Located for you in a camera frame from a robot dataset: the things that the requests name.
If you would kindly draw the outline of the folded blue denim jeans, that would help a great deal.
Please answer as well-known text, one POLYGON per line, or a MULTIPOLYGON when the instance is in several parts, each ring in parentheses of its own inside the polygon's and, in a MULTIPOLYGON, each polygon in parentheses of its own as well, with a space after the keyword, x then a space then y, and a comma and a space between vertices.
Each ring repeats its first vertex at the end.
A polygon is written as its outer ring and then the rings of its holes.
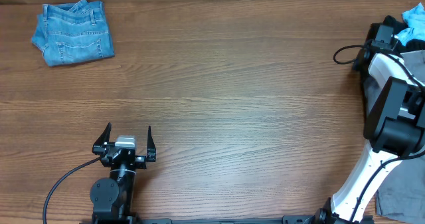
POLYGON ((77 64, 115 56, 102 1, 44 4, 31 42, 48 66, 77 64))

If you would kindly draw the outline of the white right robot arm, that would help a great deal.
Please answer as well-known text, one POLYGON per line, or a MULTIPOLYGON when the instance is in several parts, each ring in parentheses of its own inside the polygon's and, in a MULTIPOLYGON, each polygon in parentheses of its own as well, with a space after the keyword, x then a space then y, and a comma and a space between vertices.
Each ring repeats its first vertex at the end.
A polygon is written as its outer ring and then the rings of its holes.
POLYGON ((373 78, 381 90, 367 115, 365 147, 339 191, 318 209, 312 223, 372 223, 365 207, 402 161, 424 155, 424 84, 406 68, 396 52, 394 29, 375 23, 352 60, 363 78, 373 78))

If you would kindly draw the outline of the light blue cloth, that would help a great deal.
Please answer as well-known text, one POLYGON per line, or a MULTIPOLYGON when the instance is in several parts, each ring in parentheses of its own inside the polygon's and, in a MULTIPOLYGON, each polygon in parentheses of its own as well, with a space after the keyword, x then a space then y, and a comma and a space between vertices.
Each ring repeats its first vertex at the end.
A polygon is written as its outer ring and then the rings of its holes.
POLYGON ((424 41, 425 14, 423 4, 419 3, 411 10, 405 11, 402 14, 402 19, 408 27, 397 34, 401 44, 406 46, 409 41, 424 41))

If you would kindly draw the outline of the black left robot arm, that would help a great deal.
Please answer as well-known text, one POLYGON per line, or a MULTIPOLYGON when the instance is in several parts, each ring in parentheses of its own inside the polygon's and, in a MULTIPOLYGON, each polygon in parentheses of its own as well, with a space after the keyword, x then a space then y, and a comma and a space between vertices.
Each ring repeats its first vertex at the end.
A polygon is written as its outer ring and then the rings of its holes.
POLYGON ((95 181, 90 190, 93 203, 93 223, 141 223, 137 213, 131 211, 135 176, 148 162, 156 161, 156 147, 151 129, 147 132, 147 152, 136 154, 134 136, 119 136, 110 141, 112 125, 109 123, 92 146, 92 153, 100 158, 109 176, 95 181))

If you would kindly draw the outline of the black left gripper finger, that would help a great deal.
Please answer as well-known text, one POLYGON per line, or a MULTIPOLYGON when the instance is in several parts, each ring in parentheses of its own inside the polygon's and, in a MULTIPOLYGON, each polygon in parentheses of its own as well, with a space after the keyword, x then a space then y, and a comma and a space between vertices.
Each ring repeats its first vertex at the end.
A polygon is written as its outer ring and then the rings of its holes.
POLYGON ((147 162, 156 162, 156 147, 151 133, 151 126, 148 127, 147 134, 147 162))
POLYGON ((92 146, 93 154, 105 154, 107 152, 108 144, 110 142, 110 132, 112 130, 112 124, 109 122, 92 146))

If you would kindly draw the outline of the black garment with white label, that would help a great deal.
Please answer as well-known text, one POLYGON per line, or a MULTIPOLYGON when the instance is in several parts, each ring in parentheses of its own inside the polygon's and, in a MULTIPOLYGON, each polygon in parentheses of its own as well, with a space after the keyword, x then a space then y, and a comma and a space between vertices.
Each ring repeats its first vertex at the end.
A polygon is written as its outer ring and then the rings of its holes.
POLYGON ((408 25, 406 23, 401 23, 390 15, 387 15, 382 23, 371 24, 366 41, 375 40, 381 27, 388 27, 389 31, 392 32, 391 35, 386 31, 383 34, 383 38, 389 40, 392 51, 396 53, 407 53, 424 50, 424 38, 411 38, 409 41, 406 41, 405 45, 402 43, 402 32, 406 31, 407 35, 411 35, 414 29, 411 28, 408 31, 408 25))

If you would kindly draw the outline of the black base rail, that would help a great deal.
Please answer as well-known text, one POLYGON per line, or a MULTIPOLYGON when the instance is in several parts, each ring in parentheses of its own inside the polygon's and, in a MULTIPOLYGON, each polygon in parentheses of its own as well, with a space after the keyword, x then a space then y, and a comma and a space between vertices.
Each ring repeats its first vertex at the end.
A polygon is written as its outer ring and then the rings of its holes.
POLYGON ((136 219, 135 221, 93 221, 84 220, 80 224, 93 223, 137 223, 137 224, 311 224, 314 223, 313 215, 284 215, 281 218, 248 218, 248 219, 196 219, 172 220, 164 219, 136 219))

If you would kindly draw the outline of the grey shorts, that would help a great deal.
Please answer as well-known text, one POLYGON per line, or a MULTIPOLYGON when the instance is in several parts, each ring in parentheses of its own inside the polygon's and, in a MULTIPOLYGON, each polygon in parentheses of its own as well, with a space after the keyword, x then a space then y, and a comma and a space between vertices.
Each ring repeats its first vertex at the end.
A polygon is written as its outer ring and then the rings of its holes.
MULTIPOLYGON (((402 54, 407 69, 424 84, 424 50, 402 54)), ((373 78, 363 81, 366 116, 381 88, 373 78)), ((383 181, 375 194, 377 214, 406 223, 424 224, 424 155, 404 160, 383 181)))

